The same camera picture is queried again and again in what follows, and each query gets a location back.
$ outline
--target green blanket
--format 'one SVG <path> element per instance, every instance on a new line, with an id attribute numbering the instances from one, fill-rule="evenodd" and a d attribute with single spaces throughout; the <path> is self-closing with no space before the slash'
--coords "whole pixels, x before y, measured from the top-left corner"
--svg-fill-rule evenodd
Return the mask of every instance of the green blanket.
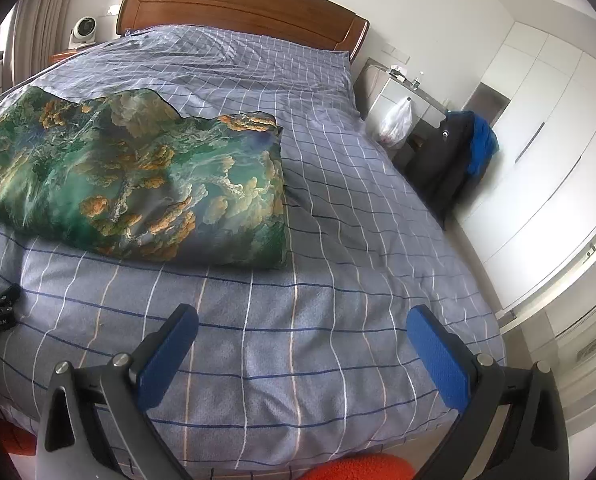
<path id="1" fill-rule="evenodd" d="M 0 117 L 0 221 L 116 258 L 277 267 L 280 131 L 182 118 L 157 93 L 76 104 L 29 87 Z"/>

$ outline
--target bed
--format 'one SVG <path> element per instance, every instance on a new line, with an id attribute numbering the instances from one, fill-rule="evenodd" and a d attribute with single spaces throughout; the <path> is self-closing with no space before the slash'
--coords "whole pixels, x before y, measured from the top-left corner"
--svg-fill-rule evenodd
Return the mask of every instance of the bed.
<path id="1" fill-rule="evenodd" d="M 36 431 L 57 361 L 106 362 L 179 303 L 201 328 L 148 416 L 194 478 L 295 478 L 452 420 L 407 339 L 424 303 L 502 363 L 475 280 L 383 150 L 364 133 L 350 61 L 368 22 L 326 0 L 124 0 L 117 32 L 28 85 L 80 102 L 149 88 L 182 116 L 261 110 L 281 140 L 289 257 L 278 270 L 114 260 L 0 223 L 0 405 Z M 137 475 L 108 413 L 118 461 Z"/>

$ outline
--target headboard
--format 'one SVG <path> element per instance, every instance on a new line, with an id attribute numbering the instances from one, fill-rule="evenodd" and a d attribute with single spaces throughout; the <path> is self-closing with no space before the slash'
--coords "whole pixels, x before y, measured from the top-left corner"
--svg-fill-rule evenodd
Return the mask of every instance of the headboard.
<path id="1" fill-rule="evenodd" d="M 123 0 L 115 31 L 185 23 L 347 50 L 351 60 L 369 29 L 367 20 L 327 0 Z"/>

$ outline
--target silver bolt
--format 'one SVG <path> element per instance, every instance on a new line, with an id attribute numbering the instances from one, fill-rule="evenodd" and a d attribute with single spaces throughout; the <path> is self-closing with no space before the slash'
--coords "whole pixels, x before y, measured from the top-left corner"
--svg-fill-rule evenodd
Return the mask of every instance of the silver bolt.
<path id="1" fill-rule="evenodd" d="M 547 361 L 538 361 L 536 363 L 536 366 L 543 374 L 548 374 L 552 371 L 552 367 L 549 366 L 549 363 Z"/>
<path id="2" fill-rule="evenodd" d="M 63 374 L 64 372 L 66 372 L 69 368 L 69 362 L 68 361 L 63 361 L 62 363 L 58 363 L 56 364 L 56 373 L 57 374 Z"/>
<path id="3" fill-rule="evenodd" d="M 491 366 L 494 364 L 494 358 L 489 354 L 478 354 L 478 363 L 482 366 Z"/>
<path id="4" fill-rule="evenodd" d="M 124 366 L 129 362 L 130 355 L 126 353 L 116 354 L 113 356 L 113 366 Z"/>

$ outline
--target white plastic bag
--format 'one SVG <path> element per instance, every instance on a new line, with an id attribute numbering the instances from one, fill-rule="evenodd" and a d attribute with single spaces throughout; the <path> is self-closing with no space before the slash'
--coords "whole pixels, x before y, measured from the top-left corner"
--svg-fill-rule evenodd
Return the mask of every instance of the white plastic bag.
<path id="1" fill-rule="evenodd" d="M 407 137 L 411 123 L 411 97 L 405 97 L 382 120 L 376 140 L 383 146 L 392 148 Z"/>

